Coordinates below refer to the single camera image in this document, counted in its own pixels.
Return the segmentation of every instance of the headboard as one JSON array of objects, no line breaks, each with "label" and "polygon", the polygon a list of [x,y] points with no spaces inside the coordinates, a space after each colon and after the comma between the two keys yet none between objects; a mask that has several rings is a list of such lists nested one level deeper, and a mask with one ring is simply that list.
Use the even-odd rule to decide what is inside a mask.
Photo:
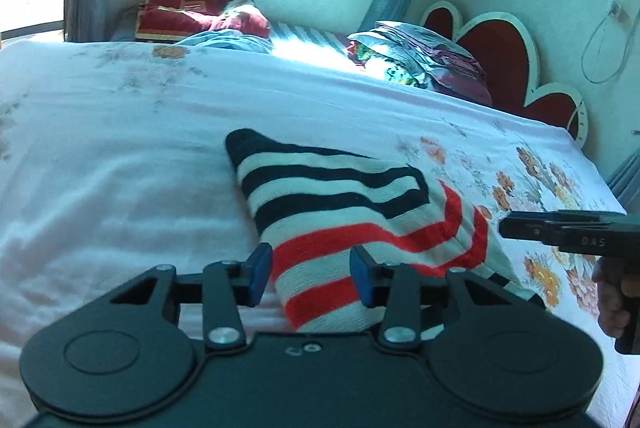
[{"label": "headboard", "polygon": [[460,44],[487,73],[494,108],[567,129],[582,148],[589,129],[579,91],[557,82],[540,85],[540,58],[529,31],[516,17],[491,12],[462,24],[450,2],[432,4],[420,23]]}]

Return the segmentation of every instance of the bed sheet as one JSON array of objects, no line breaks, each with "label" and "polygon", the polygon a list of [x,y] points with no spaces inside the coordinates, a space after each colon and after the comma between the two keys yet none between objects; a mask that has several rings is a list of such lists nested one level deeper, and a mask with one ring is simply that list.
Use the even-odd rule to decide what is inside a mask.
[{"label": "bed sheet", "polygon": [[[420,89],[249,52],[9,44],[0,52],[0,426],[32,414],[36,331],[156,264],[181,273],[257,243],[223,146],[234,129],[433,172],[495,222],[508,210],[621,211],[564,129]],[[640,361],[596,323],[593,258],[504,240],[514,270],[588,332],[606,370],[589,412],[620,428]],[[273,288],[249,332],[289,328]],[[202,335],[198,309],[180,327]]]}]

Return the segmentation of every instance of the power cord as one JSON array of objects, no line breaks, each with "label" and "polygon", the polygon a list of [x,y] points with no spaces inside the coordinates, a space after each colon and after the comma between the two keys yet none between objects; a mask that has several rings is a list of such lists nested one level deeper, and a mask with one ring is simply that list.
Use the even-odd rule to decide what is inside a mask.
[{"label": "power cord", "polygon": [[622,59],[620,60],[620,65],[618,66],[616,71],[611,76],[605,78],[604,80],[596,81],[596,80],[591,79],[590,76],[587,74],[587,71],[584,68],[584,59],[587,56],[587,51],[589,49],[589,46],[591,45],[591,42],[593,42],[593,38],[596,36],[596,33],[598,33],[598,30],[600,30],[600,28],[602,26],[604,26],[604,30],[602,31],[602,39],[600,40],[600,46],[598,47],[598,53],[597,53],[597,62],[599,62],[599,60],[600,60],[600,51],[602,50],[602,44],[604,42],[604,35],[605,35],[606,31],[607,31],[607,22],[608,22],[610,16],[611,16],[611,12],[608,12],[607,15],[600,21],[600,23],[598,24],[596,29],[593,31],[593,33],[591,33],[591,36],[589,37],[587,45],[584,46],[584,50],[582,51],[582,57],[580,59],[580,67],[582,68],[583,76],[594,85],[604,84],[604,83],[612,80],[613,78],[615,78],[616,76],[618,76],[622,72],[622,70],[626,66],[626,62],[628,60],[628,55],[629,55],[629,53],[630,53],[630,51],[632,49],[632,44],[633,44],[634,38],[636,36],[636,31],[638,30],[638,24],[640,24],[640,9],[638,9],[638,13],[636,14],[636,18],[634,19],[633,24],[631,25],[631,29],[629,30],[629,34],[627,35],[626,40],[625,40],[625,50],[623,52]]}]

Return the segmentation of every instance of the folded striped garment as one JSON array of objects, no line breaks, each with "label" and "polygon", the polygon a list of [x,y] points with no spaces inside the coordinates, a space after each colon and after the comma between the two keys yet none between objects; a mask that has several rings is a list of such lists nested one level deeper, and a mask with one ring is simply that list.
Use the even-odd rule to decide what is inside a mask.
[{"label": "folded striped garment", "polygon": [[484,215],[417,168],[279,143],[250,129],[225,143],[260,240],[273,247],[271,278],[298,331],[361,331],[382,320],[384,310],[366,309],[351,281],[356,245],[378,263],[411,264],[422,275],[465,267],[542,304],[520,286]]}]

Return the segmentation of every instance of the red cushion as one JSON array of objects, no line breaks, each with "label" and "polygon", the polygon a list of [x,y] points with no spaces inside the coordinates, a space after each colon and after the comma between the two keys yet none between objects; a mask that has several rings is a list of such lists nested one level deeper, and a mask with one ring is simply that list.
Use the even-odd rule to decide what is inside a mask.
[{"label": "red cushion", "polygon": [[176,42],[224,29],[269,37],[269,23],[252,0],[146,0],[138,12],[136,39]]}]

